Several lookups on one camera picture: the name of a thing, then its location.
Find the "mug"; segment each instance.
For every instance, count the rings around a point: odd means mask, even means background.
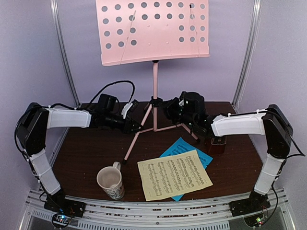
[[[106,194],[114,199],[121,199],[124,194],[124,184],[120,172],[120,163],[114,162],[113,166],[107,166],[97,174],[97,183],[106,192]]]

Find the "white wall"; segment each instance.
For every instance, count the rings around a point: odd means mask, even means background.
[[[128,79],[136,84],[135,98],[152,96],[152,63],[104,67],[101,64],[95,0],[59,0],[59,12],[72,76],[81,102],[88,102],[106,84]],[[164,60],[159,64],[159,96],[180,96],[183,90],[206,100],[231,101],[246,50],[253,1],[209,1],[208,58]],[[106,90],[127,101],[130,86]]]
[[[294,138],[307,152],[307,1],[263,1],[259,37],[240,112],[277,104],[294,128]],[[253,141],[261,158],[265,137]],[[307,226],[307,158],[290,158],[277,187],[284,187],[299,229]]]
[[[16,229],[36,180],[13,141],[30,102],[73,105],[49,1],[0,0],[0,228]],[[63,129],[50,130],[49,157]]]

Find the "wooden table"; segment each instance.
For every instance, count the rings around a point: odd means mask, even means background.
[[[142,120],[143,108],[140,103],[133,118]],[[229,102],[206,102],[209,114],[234,113]],[[145,128],[152,127],[152,116]],[[158,116],[159,127],[171,124],[162,111]],[[83,198],[111,200],[96,182],[100,169],[122,162],[133,139],[132,135],[108,129],[71,128],[61,147],[53,170],[67,195]],[[159,157],[179,137],[196,148],[204,150],[203,139],[197,143],[182,127],[163,132],[140,134],[127,161],[122,165],[125,196],[121,201],[145,201],[137,162]],[[213,186],[185,194],[181,200],[212,198],[251,191],[261,171],[262,162],[248,135],[227,137],[224,154],[212,155],[213,161],[206,171]],[[173,201],[171,198],[162,201]]]

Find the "paper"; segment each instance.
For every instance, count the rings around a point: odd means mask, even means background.
[[[197,151],[138,162],[146,201],[162,200],[212,184]]]
[[[213,158],[200,151],[199,149],[195,148],[194,146],[190,145],[189,143],[185,142],[182,138],[179,138],[174,144],[172,144],[172,146],[169,147],[160,157],[175,156],[192,150],[197,151],[198,157],[204,169],[206,169]],[[183,195],[184,194],[174,196],[172,197],[172,199],[175,201],[179,201],[183,197]]]

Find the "yellowed sheet music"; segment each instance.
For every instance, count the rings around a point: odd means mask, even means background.
[[[138,162],[146,201],[162,200],[213,185],[197,151]]]

